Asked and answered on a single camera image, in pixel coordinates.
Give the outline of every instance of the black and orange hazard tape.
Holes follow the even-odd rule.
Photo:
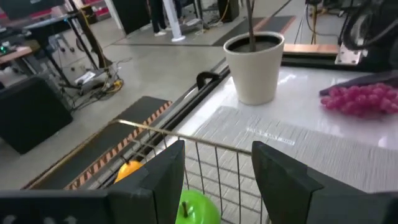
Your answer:
[[[170,105],[171,101],[166,102],[162,105],[156,112],[154,112],[143,125],[152,124],[156,118],[158,118]],[[98,171],[101,170],[111,159],[117,156],[126,146],[128,146],[132,140],[138,137],[144,130],[142,128],[135,129],[132,133],[129,133],[121,142],[119,142],[113,148],[107,150],[102,154],[97,160],[95,160],[87,169],[85,169],[78,177],[71,181],[64,189],[65,190],[77,190],[82,186],[87,180],[90,180]]]

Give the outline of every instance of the person's legs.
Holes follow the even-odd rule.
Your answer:
[[[181,19],[182,17],[182,6],[180,0],[174,0],[175,10],[177,12],[177,19]]]
[[[158,22],[161,29],[166,29],[166,23],[164,21],[164,13],[163,13],[163,1],[156,0],[158,3],[157,13],[158,13]]]
[[[158,25],[158,13],[157,13],[157,0],[149,0],[149,8],[150,8],[150,19],[152,21],[152,28],[154,33],[157,34],[160,29]]]

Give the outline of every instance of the white flower pot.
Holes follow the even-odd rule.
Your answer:
[[[224,44],[238,98],[247,105],[260,105],[274,99],[285,44],[284,36],[276,32],[256,32],[254,35],[255,52],[248,50],[248,33]]]

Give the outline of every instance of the white stand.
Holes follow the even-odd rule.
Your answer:
[[[173,39],[172,42],[178,42],[185,39],[181,34],[180,24],[178,23],[177,13],[175,12],[173,0],[163,0],[166,9],[167,18],[169,19],[170,27],[172,28]]]
[[[106,4],[106,7],[108,7],[109,13],[111,14],[112,18],[113,18],[114,21],[116,22],[116,25],[118,26],[118,28],[119,28],[120,30],[123,30],[123,31],[124,31],[123,26],[122,26],[122,23],[121,23],[120,18],[119,18],[119,14],[118,14],[118,12],[117,12],[116,9],[115,9],[112,0],[105,0],[105,4]]]

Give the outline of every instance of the pink grapes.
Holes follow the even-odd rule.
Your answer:
[[[397,92],[383,83],[331,88],[329,96],[321,99],[321,104],[328,110],[360,117],[374,113],[398,113]]]

